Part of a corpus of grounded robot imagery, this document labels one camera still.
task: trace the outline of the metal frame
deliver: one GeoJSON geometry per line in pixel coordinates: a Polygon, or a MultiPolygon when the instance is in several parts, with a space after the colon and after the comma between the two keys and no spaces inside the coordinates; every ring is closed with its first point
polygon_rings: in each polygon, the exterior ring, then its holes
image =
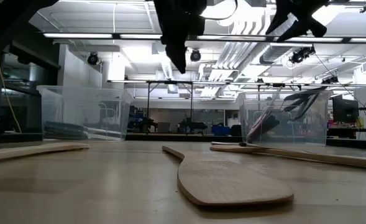
{"type": "Polygon", "coordinates": [[[164,84],[167,84],[167,85],[170,85],[170,84],[172,84],[172,85],[177,85],[177,84],[182,84],[187,90],[188,90],[188,92],[190,92],[191,93],[191,98],[190,99],[188,99],[187,98],[187,100],[191,100],[191,108],[190,108],[190,116],[191,116],[191,121],[193,122],[194,121],[194,118],[193,118],[193,107],[194,107],[194,101],[193,101],[193,91],[194,91],[194,85],[193,85],[193,82],[189,82],[189,81],[172,81],[172,80],[165,80],[165,81],[147,81],[147,83],[148,83],[148,95],[147,95],[147,119],[150,119],[150,94],[151,94],[151,92],[154,90],[154,89],[156,89],[156,87],[158,87],[159,86],[159,84],[161,84],[161,83],[164,83],[164,84]],[[156,83],[156,85],[153,87],[153,88],[151,88],[150,86],[151,86],[151,84],[152,83],[156,83]],[[184,84],[189,84],[189,85],[191,85],[191,91],[184,85],[184,84]]]}
{"type": "Polygon", "coordinates": [[[211,82],[192,82],[192,81],[169,81],[169,80],[108,80],[109,83],[163,83],[163,84],[189,84],[189,85],[244,85],[244,86],[272,86],[272,87],[286,87],[286,86],[295,86],[300,90],[304,86],[313,86],[313,87],[366,87],[366,84],[310,84],[310,83],[256,83],[256,82],[217,82],[215,84],[211,84],[211,82]]]}

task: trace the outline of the security camera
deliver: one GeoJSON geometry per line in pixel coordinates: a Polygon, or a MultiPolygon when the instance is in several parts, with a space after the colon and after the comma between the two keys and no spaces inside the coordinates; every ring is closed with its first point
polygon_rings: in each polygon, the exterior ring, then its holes
{"type": "Polygon", "coordinates": [[[193,52],[191,53],[191,61],[199,62],[200,60],[201,60],[201,53],[199,52],[199,50],[194,49],[193,52]]]}
{"type": "Polygon", "coordinates": [[[98,57],[98,53],[97,52],[91,52],[89,57],[88,57],[88,63],[90,65],[98,65],[101,63],[101,59],[98,57]]]}
{"type": "Polygon", "coordinates": [[[315,54],[315,48],[312,47],[303,47],[299,51],[293,52],[293,56],[289,58],[291,63],[301,63],[305,59],[307,59],[310,55],[315,54]]]}

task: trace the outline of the ceiling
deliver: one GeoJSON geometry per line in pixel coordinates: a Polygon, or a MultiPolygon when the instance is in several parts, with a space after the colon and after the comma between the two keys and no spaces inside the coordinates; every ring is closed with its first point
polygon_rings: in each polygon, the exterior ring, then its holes
{"type": "MultiPolygon", "coordinates": [[[[161,33],[155,8],[152,2],[132,1],[132,4],[89,4],[89,1],[69,2],[60,0],[55,5],[41,9],[30,20],[30,23],[43,32],[118,32],[118,33],[161,33]]],[[[359,13],[361,7],[344,7],[327,25],[326,35],[366,36],[366,12],[359,13]]],[[[206,34],[230,34],[233,26],[220,26],[216,21],[206,21],[206,34]]],[[[71,48],[88,45],[118,45],[122,48],[130,66],[127,75],[154,74],[162,66],[152,55],[154,41],[143,40],[74,40],[67,42],[71,48]]],[[[225,42],[187,42],[187,70],[198,71],[199,65],[208,61],[216,61],[223,52],[225,42]],[[201,62],[190,62],[190,50],[200,49],[201,62]]],[[[276,66],[267,68],[265,79],[271,82],[283,82],[294,78],[313,78],[325,73],[328,69],[345,66],[340,70],[341,80],[352,79],[351,68],[359,65],[352,62],[363,62],[366,58],[366,44],[316,44],[316,56],[311,56],[303,63],[293,66],[288,57],[282,57],[276,66]]],[[[110,52],[101,52],[103,58],[111,58],[110,52]]]]}

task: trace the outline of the ceiling panel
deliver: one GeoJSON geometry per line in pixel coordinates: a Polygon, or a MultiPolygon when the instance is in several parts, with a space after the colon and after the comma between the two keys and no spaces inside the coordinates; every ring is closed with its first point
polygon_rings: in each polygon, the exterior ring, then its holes
{"type": "MultiPolygon", "coordinates": [[[[366,13],[360,14],[358,9],[346,9],[345,12],[327,25],[327,35],[366,35],[366,13]]],[[[85,2],[58,2],[54,6],[40,10],[43,15],[36,14],[31,23],[44,32],[133,32],[133,33],[161,33],[155,8],[149,2],[146,11],[143,4],[113,5],[87,4],[85,2]],[[113,26],[113,11],[115,10],[115,27],[113,26]]],[[[206,34],[228,34],[230,27],[222,27],[216,21],[206,21],[206,34]]],[[[74,40],[76,45],[119,45],[122,49],[136,48],[136,54],[151,55],[151,45],[154,41],[134,40],[74,40]]],[[[224,50],[225,42],[187,42],[189,50],[200,49],[202,60],[217,60],[224,50]]],[[[356,56],[366,55],[366,45],[350,44],[316,44],[317,55],[326,63],[329,69],[336,68],[343,63],[341,55],[350,55],[353,60],[356,56]]],[[[200,63],[189,60],[190,52],[186,54],[187,69],[198,69],[200,63]]],[[[305,60],[302,64],[292,68],[285,58],[282,67],[270,67],[268,72],[272,77],[313,77],[326,71],[316,57],[305,60]]],[[[161,69],[160,63],[134,62],[134,66],[127,73],[153,73],[161,69]]]]}

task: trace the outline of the blue object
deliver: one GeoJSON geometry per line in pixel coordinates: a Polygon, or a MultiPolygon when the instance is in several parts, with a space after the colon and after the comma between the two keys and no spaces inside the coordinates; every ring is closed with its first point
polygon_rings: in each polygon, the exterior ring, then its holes
{"type": "Polygon", "coordinates": [[[212,133],[216,136],[226,136],[230,134],[230,128],[215,126],[212,127],[212,133]]]}

